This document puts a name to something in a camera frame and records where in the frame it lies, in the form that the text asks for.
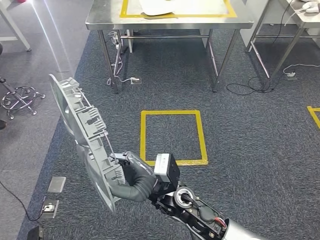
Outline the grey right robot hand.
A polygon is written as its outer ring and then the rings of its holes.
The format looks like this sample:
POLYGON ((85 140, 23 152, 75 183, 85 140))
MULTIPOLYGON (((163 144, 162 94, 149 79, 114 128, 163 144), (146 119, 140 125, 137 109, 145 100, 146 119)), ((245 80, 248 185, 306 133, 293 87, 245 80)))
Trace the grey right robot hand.
POLYGON ((122 153, 118 162, 123 170, 125 184, 111 185, 110 192, 115 197, 143 202, 152 194, 157 183, 152 169, 134 153, 122 153))

